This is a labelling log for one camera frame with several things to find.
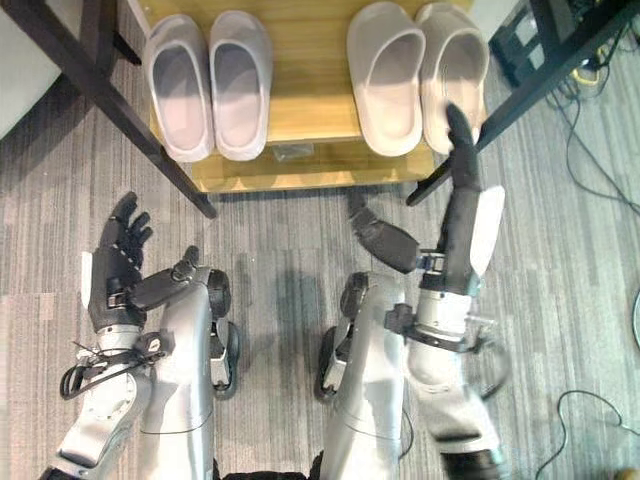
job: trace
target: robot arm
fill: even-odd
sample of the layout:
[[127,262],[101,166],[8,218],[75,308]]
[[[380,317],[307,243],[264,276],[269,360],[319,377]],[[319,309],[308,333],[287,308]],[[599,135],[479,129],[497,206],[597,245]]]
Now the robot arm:
[[[229,279],[197,266],[196,247],[143,279],[152,232],[146,212],[130,222],[136,202],[131,192],[120,200],[92,255],[88,310],[97,343],[79,345],[60,382],[63,399],[83,395],[83,407],[43,479],[105,478],[143,412],[142,477],[175,478],[165,471],[178,465],[179,476],[210,478],[212,398],[230,398],[237,385],[238,332],[222,318]],[[160,332],[143,335],[146,312],[160,306]]]
[[134,193],[120,200],[93,253],[89,314],[97,346],[83,347],[62,378],[63,398],[84,393],[83,406],[41,478],[105,477],[149,400],[145,369],[161,349],[141,337],[145,309],[128,301],[142,282],[142,248],[152,234],[146,212],[129,223],[136,200]]
[[453,106],[447,116],[453,192],[438,248],[424,262],[417,313],[404,322],[406,376],[449,476],[503,478],[508,471],[500,439],[481,396],[462,374],[460,356],[472,348],[466,343],[466,318],[493,254],[504,189],[481,189],[469,126]]

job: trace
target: wooden board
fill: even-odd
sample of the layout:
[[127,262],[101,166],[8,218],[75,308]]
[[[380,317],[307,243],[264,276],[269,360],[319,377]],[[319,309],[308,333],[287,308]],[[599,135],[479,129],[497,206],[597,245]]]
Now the wooden board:
[[[351,18],[370,0],[140,0],[153,27],[175,13],[191,16],[205,38],[216,16],[244,10],[267,28],[274,47],[270,144],[361,138],[351,91],[346,38]],[[426,2],[399,0],[410,16]],[[454,3],[469,8],[471,0]]]
[[433,171],[431,150],[420,144],[402,157],[381,157],[362,141],[320,143],[310,157],[278,162],[267,147],[251,162],[212,155],[192,167],[204,192],[250,192],[416,181]]

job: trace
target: floor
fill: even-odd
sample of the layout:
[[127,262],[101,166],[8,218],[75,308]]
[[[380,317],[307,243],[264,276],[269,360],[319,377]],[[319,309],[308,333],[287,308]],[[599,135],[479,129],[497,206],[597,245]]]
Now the floor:
[[[126,15],[122,31],[140,46]],[[638,195],[640,54],[620,53],[610,82],[585,105],[578,127],[622,188]],[[142,75],[124,61],[114,84],[142,113]],[[493,109],[508,94],[495,66],[487,81]],[[507,205],[495,258],[477,311],[499,321],[513,377],[489,403],[514,478],[535,469],[560,443],[555,402],[568,388],[601,393],[640,426],[640,355],[629,325],[640,286],[640,224],[628,208],[578,190],[564,164],[567,128],[540,102],[482,154],[487,185],[501,183]],[[585,182],[605,188],[572,149]],[[381,217],[433,246],[448,187],[416,208],[412,185],[363,189]],[[243,332],[241,383],[216,404],[216,457],[223,472],[307,472],[322,449],[327,411],[312,384],[320,337],[335,323],[349,273],[390,273],[356,243],[344,189],[225,195],[206,220],[95,107],[64,82],[0,142],[0,478],[35,478],[79,411],[57,394],[74,360],[72,340],[89,342],[80,303],[80,252],[95,248],[103,221],[126,191],[139,195],[155,235],[145,274],[173,264],[184,249],[228,272],[230,318]],[[415,302],[418,274],[405,278]],[[470,367],[477,371],[478,366]],[[640,439],[611,427],[591,400],[566,405],[570,443],[545,478],[602,479],[640,467]],[[443,478],[420,407],[400,478]],[[114,478],[135,478],[137,436]]]

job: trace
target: slipper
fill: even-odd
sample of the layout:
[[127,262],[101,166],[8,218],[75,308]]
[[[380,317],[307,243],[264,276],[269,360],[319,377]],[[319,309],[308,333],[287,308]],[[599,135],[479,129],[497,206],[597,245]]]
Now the slipper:
[[379,155],[404,155],[420,141],[424,50],[424,34],[395,3],[373,3],[349,25],[347,57],[360,128]]
[[214,147],[207,44],[195,22],[171,15],[151,31],[144,51],[151,98],[171,158],[197,162]]
[[267,143],[273,48],[253,15],[222,13],[211,27],[211,97],[218,151],[253,160]]
[[416,23],[427,48],[420,74],[424,138],[438,153],[453,148],[446,107],[455,104],[471,125],[478,141],[486,117],[484,79],[489,68],[489,47],[480,30],[459,7],[431,3],[420,9]]

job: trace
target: black cable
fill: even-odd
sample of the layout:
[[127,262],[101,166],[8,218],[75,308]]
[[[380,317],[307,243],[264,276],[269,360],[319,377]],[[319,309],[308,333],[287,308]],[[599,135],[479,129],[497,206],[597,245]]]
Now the black cable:
[[[637,202],[635,202],[633,200],[630,200],[624,194],[624,192],[620,189],[620,187],[617,185],[615,180],[607,173],[607,171],[604,169],[604,167],[602,167],[602,165],[600,164],[600,162],[598,161],[596,156],[593,154],[593,152],[584,143],[584,141],[582,140],[582,137],[580,137],[580,135],[578,135],[578,133],[576,132],[576,126],[578,124],[578,120],[579,120],[580,114],[582,112],[582,102],[581,102],[580,98],[579,97],[575,97],[575,98],[571,99],[572,103],[576,104],[577,109],[576,109],[575,117],[573,118],[573,120],[570,120],[567,112],[565,111],[566,108],[562,108],[560,106],[561,105],[560,104],[560,100],[558,99],[558,97],[556,95],[556,92],[552,92],[551,96],[554,98],[554,100],[556,102],[556,105],[559,106],[558,110],[559,110],[560,114],[562,115],[564,120],[569,125],[569,136],[567,137],[567,142],[566,142],[566,146],[565,146],[565,163],[567,165],[567,170],[569,171],[569,175],[571,176],[571,179],[582,190],[584,190],[584,191],[586,191],[586,192],[588,192],[588,193],[590,193],[592,195],[595,195],[597,197],[600,197],[600,198],[605,198],[605,199],[608,199],[608,200],[614,200],[614,201],[623,203],[623,204],[627,205],[629,208],[631,208],[631,210],[636,215],[640,216],[640,204],[638,204]],[[596,168],[598,169],[598,171],[600,171],[602,176],[607,180],[607,182],[617,192],[617,194],[618,194],[617,196],[609,195],[609,194],[602,193],[602,192],[598,192],[598,191],[588,187],[587,185],[582,183],[580,180],[578,180],[575,172],[573,171],[573,168],[571,167],[571,157],[569,155],[569,150],[570,150],[570,147],[571,147],[571,140],[573,138],[576,139],[576,141],[578,142],[580,147],[583,149],[583,151],[587,154],[587,156],[589,157],[591,162],[596,166]]]
[[80,378],[80,380],[82,379],[82,372],[78,371],[78,369],[81,369],[83,367],[74,365],[62,375],[62,379],[60,380],[60,396],[62,397],[63,400],[71,400],[91,390],[92,388],[97,387],[98,385],[100,385],[103,382],[106,382],[107,380],[111,380],[112,378],[115,378],[119,375],[123,375],[127,372],[130,372],[131,370],[134,370],[144,364],[145,362],[134,363],[133,365],[123,368],[122,370],[118,370],[117,372],[109,374],[106,377],[102,377],[102,378],[99,378],[98,380],[94,380],[82,388],[70,388],[71,387],[70,383],[71,383],[71,380],[74,378],[74,374],[75,374],[75,378]]
[[613,405],[606,398],[601,397],[597,393],[589,392],[587,390],[567,390],[562,395],[560,395],[560,398],[558,398],[558,403],[556,404],[556,411],[558,412],[558,417],[560,418],[560,426],[562,427],[562,444],[560,445],[560,448],[558,448],[558,450],[556,450],[556,452],[553,455],[551,455],[542,465],[540,465],[540,467],[538,467],[538,470],[536,470],[535,480],[538,480],[538,478],[540,478],[540,474],[542,473],[542,470],[544,470],[551,462],[553,462],[556,458],[558,458],[558,456],[562,453],[564,448],[567,446],[567,443],[568,443],[567,425],[565,423],[564,416],[562,415],[562,401],[565,399],[565,397],[572,394],[587,395],[606,403],[609,407],[611,407],[611,409],[614,411],[614,413],[618,417],[618,423],[616,423],[614,427],[622,428],[628,431],[629,433],[632,433],[640,437],[640,432],[622,423],[622,415],[620,414],[620,411],[615,407],[615,405]]
[[406,457],[407,454],[411,451],[411,448],[413,447],[413,440],[415,437],[415,433],[413,431],[413,423],[411,422],[411,417],[409,416],[407,411],[404,409],[404,407],[402,408],[402,416],[407,419],[407,423],[409,424],[409,445],[407,445],[407,447],[402,451],[402,453],[398,457],[398,462],[402,460],[404,457]]
[[[87,365],[74,365],[73,367],[69,368],[66,372],[64,372],[64,374],[62,375],[62,378],[60,379],[60,386],[59,386],[60,396],[62,397],[63,400],[71,400],[73,398],[76,398],[82,395],[83,393],[91,390],[92,388],[97,387],[101,383],[106,382],[107,380],[111,380],[112,378],[115,378],[119,375],[123,375],[127,372],[130,372],[142,365],[151,365],[155,360],[157,360],[163,355],[163,352],[157,352],[152,355],[145,356],[142,352],[134,348],[105,348],[103,350],[94,351],[78,342],[73,342],[73,343],[78,347],[82,348],[83,350],[86,350],[87,352],[91,353],[92,357],[87,360]],[[105,355],[106,352],[120,352],[120,353],[113,356],[109,356],[109,355]],[[102,373],[102,370],[106,370],[107,366],[96,367],[96,365],[100,363],[106,362],[107,365],[109,365],[110,362],[112,362],[112,364],[122,362],[122,364],[124,365],[126,363],[130,363],[131,361],[135,361],[135,362],[132,365],[129,365],[128,367],[123,368],[122,370],[118,370],[117,372],[98,378],[97,380],[92,379],[92,376],[96,375],[95,372],[93,373],[93,375],[85,376],[85,372],[87,370],[97,369],[98,375]],[[86,384],[84,387],[82,387],[82,382],[85,379],[91,379],[91,381],[88,384]]]
[[631,332],[633,333],[633,339],[636,342],[638,350],[640,350],[640,335],[638,334],[638,311],[640,311],[640,289],[636,293],[636,298],[633,301],[633,308],[631,308]]
[[500,357],[500,359],[502,360],[500,362],[500,364],[502,365],[502,373],[498,377],[497,382],[495,382],[493,385],[486,388],[484,392],[482,392],[480,398],[482,398],[483,401],[489,400],[496,393],[498,393],[500,389],[504,387],[505,383],[507,383],[507,380],[509,380],[509,377],[511,376],[511,357],[509,356],[509,352],[507,352],[504,346],[501,343],[496,342],[495,340],[489,340],[485,343],[485,345],[489,348],[493,348],[498,357]]

